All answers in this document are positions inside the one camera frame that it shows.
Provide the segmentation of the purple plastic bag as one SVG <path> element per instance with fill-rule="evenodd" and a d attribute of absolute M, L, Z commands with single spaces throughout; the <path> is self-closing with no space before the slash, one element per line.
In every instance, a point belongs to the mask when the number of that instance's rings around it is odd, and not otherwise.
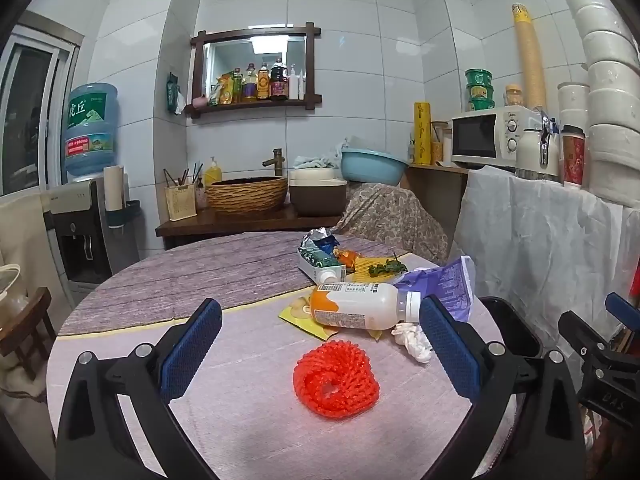
<path fill-rule="evenodd" d="M 429 269 L 416 269 L 395 282 L 399 290 L 420 292 L 425 298 L 434 295 L 458 322 L 468 322 L 475 290 L 475 264 L 471 257 L 461 256 Z"/>

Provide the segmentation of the white tissue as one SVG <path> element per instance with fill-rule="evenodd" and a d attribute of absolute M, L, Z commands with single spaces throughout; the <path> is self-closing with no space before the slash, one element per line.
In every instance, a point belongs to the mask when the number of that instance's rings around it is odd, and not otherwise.
<path fill-rule="evenodd" d="M 419 324 L 401 322 L 392 329 L 398 346 L 404 347 L 409 356 L 420 364 L 431 361 L 433 347 Z"/>

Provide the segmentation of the green leafy vegetable scraps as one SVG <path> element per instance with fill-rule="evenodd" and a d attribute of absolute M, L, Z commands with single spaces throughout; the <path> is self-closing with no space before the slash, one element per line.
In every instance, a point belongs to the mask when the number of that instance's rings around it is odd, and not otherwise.
<path fill-rule="evenodd" d="M 370 278 L 380 276 L 397 276 L 404 274 L 408 268 L 398 259 L 396 255 L 390 258 L 374 258 L 368 266 Z"/>

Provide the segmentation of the red plastic mesh scrubber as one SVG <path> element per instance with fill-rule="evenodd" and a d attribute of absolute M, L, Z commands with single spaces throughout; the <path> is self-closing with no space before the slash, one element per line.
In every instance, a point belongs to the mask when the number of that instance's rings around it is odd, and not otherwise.
<path fill-rule="evenodd" d="M 358 344 L 329 340 L 296 363 L 296 398 L 316 415 L 344 419 L 370 410 L 380 397 L 369 357 Z"/>

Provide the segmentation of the yellow foam fruit net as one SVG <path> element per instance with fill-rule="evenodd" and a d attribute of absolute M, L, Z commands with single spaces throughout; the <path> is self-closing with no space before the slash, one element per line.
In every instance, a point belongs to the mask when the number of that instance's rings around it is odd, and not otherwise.
<path fill-rule="evenodd" d="M 390 283 L 408 272 L 408 268 L 397 258 L 358 256 L 352 264 L 352 273 L 347 277 L 355 283 Z"/>

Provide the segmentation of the yellow snack wrapper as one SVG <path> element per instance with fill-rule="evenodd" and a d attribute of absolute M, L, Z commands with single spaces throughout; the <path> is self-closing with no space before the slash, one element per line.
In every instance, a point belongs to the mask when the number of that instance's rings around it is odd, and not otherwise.
<path fill-rule="evenodd" d="M 315 336 L 322 341 L 329 340 L 338 333 L 335 327 L 318 324 L 311 315 L 309 296 L 294 299 L 280 314 L 279 318 L 288 322 L 303 332 Z"/>

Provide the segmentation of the orange juice drink bottle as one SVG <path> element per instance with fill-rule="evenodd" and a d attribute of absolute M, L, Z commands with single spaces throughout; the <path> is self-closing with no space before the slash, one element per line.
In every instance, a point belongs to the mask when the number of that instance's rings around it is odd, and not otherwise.
<path fill-rule="evenodd" d="M 311 293 L 309 305 L 324 326 L 390 330 L 400 322 L 419 322 L 421 302 L 420 292 L 388 283 L 324 283 Z"/>

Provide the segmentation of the orange peel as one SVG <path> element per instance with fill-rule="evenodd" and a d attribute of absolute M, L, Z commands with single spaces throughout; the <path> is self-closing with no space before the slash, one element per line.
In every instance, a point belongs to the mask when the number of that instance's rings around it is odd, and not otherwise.
<path fill-rule="evenodd" d="M 339 263 L 344 264 L 348 273 L 354 273 L 356 271 L 356 262 L 360 257 L 358 252 L 335 247 L 333 249 L 333 255 Z"/>

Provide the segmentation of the green milk carton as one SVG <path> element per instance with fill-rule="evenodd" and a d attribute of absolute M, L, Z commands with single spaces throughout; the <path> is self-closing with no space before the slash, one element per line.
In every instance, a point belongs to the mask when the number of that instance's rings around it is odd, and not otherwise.
<path fill-rule="evenodd" d="M 344 282 L 346 266 L 321 249 L 299 248 L 298 268 L 316 285 Z"/>

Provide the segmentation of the blue silver foil wrapper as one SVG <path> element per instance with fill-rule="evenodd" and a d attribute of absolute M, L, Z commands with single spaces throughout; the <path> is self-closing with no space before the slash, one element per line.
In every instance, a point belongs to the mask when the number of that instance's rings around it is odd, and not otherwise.
<path fill-rule="evenodd" d="M 319 228 L 309 231 L 300 242 L 299 248 L 305 250 L 322 250 L 322 252 L 332 256 L 334 248 L 339 244 L 340 242 L 329 228 Z"/>

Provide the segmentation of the wooden chair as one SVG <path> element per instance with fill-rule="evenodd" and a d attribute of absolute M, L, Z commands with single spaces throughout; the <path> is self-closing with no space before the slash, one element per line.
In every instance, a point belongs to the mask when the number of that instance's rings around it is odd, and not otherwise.
<path fill-rule="evenodd" d="M 14 354 L 18 365 L 32 382 L 37 376 L 32 366 L 32 356 L 38 354 L 43 361 L 49 359 L 48 347 L 44 344 L 38 327 L 44 327 L 51 342 L 56 338 L 48 312 L 51 300 L 50 290 L 47 287 L 39 287 L 27 301 L 26 307 L 1 330 L 2 358 Z"/>

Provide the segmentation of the cream electric kettle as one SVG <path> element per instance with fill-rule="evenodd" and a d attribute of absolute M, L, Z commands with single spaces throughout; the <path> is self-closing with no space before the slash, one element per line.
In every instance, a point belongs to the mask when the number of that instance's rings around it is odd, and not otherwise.
<path fill-rule="evenodd" d="M 559 138 L 547 116 L 541 115 L 540 123 L 525 128 L 518 139 L 515 174 L 526 180 L 560 180 Z"/>

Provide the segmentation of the wooden chopstick holder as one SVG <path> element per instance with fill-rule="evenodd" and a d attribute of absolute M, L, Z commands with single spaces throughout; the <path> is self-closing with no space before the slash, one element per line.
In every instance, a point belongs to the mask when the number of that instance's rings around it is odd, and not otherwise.
<path fill-rule="evenodd" d="M 195 217 L 195 188 L 193 184 L 171 185 L 164 189 L 168 219 L 171 222 Z"/>

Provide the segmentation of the green instant noodle cups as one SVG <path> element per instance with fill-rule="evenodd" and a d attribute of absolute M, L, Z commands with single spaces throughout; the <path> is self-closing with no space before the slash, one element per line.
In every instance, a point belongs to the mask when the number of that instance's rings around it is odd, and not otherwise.
<path fill-rule="evenodd" d="M 469 110 L 489 110 L 495 107 L 492 73 L 484 68 L 465 71 Z"/>

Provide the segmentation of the light blue plastic basin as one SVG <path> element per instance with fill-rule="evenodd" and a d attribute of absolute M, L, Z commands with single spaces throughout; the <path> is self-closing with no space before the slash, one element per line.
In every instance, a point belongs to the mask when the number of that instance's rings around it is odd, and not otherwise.
<path fill-rule="evenodd" d="M 407 168 L 404 160 L 388 153 L 364 148 L 342 149 L 341 173 L 347 181 L 396 186 Z"/>

